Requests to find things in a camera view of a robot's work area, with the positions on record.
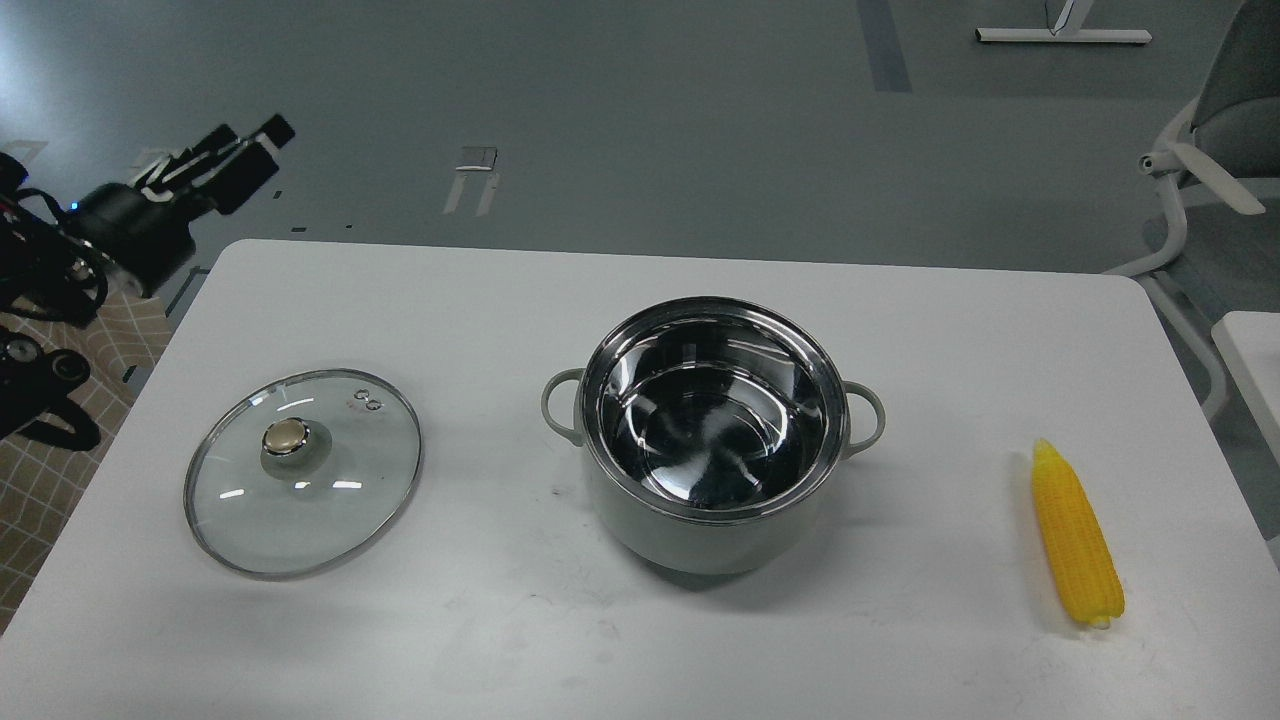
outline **yellow corn cob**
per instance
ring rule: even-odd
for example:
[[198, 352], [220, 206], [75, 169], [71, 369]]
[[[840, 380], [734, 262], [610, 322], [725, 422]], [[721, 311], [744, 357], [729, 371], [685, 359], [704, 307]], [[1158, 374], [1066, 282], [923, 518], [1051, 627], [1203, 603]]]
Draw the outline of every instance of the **yellow corn cob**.
[[1075, 470], [1043, 438], [1036, 441], [1032, 497], [1066, 614], [1076, 623], [1110, 626], [1124, 614], [1124, 591], [1107, 541]]

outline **pot rim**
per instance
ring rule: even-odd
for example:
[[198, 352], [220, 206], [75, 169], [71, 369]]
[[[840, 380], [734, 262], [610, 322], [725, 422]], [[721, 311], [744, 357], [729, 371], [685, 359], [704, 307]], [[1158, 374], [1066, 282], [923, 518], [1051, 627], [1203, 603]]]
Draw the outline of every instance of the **pot rim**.
[[[785, 346], [805, 368], [819, 389], [827, 409], [827, 423], [813, 462], [804, 474], [787, 488], [768, 500], [724, 510], [691, 507], [664, 498], [640, 486], [614, 460], [604, 442], [600, 424], [600, 389], [609, 372], [637, 341], [662, 325], [692, 316], [721, 316], [744, 322], [771, 336]], [[732, 297], [695, 296], [668, 300], [641, 310], [611, 331], [588, 360], [575, 397], [575, 413], [581, 420], [585, 445], [605, 477], [646, 509], [678, 520], [707, 525], [736, 525], [756, 521], [799, 503], [813, 495], [840, 462], [841, 452], [849, 442], [849, 405], [840, 372], [831, 356], [813, 337], [797, 324], [778, 313]]]

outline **chair leg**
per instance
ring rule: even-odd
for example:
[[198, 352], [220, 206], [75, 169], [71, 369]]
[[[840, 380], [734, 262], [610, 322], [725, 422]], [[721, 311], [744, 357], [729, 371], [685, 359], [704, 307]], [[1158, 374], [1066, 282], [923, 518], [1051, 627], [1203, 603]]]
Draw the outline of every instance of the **chair leg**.
[[1208, 372], [1208, 395], [1204, 396], [1204, 401], [1201, 402], [1201, 411], [1204, 413], [1204, 419], [1210, 423], [1226, 407], [1228, 395], [1226, 395], [1226, 366], [1222, 364], [1222, 359], [1219, 357], [1217, 352], [1210, 347], [1208, 342], [1196, 328], [1185, 314], [1174, 302], [1174, 299], [1165, 292], [1165, 288], [1160, 286], [1156, 278], [1151, 275], [1143, 275], [1135, 278], [1138, 284], [1147, 291], [1147, 297], [1151, 299], [1151, 304], [1156, 310], [1164, 315], [1169, 325], [1174, 328], [1178, 337], [1183, 338], [1187, 347], [1190, 348], [1196, 359], [1204, 365]]
[[1132, 278], [1149, 273], [1174, 261], [1187, 247], [1187, 206], [1183, 205], [1183, 195], [1178, 190], [1178, 173], [1167, 173], [1156, 178], [1156, 195], [1160, 197], [1160, 206], [1165, 210], [1165, 220], [1169, 223], [1165, 243], [1151, 255], [1103, 270], [1103, 275], [1128, 275]]

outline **glass pot lid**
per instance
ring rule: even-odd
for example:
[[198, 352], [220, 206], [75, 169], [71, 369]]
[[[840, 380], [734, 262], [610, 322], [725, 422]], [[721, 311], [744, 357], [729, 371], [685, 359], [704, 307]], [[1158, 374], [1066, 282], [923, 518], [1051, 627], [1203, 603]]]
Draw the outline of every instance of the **glass pot lid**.
[[408, 401], [360, 370], [314, 370], [241, 400], [196, 450], [183, 503], [196, 542], [261, 578], [317, 570], [408, 500], [422, 436]]

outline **gray floor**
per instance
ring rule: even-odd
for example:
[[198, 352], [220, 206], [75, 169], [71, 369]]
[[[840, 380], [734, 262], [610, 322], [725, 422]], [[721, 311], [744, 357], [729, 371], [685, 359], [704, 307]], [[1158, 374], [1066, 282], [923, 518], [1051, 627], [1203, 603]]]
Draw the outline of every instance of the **gray floor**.
[[[1236, 5], [1100, 0], [1091, 27], [1155, 36], [1103, 47], [974, 41], [1038, 0], [10, 0], [0, 146], [46, 141], [32, 174], [69, 201], [284, 113], [284, 169], [193, 227], [201, 266], [255, 236], [1100, 272], [1144, 251], [1137, 158]], [[462, 145], [499, 147], [484, 217], [481, 182], [443, 213]], [[1247, 414], [1216, 430], [1275, 536], [1280, 470]]]

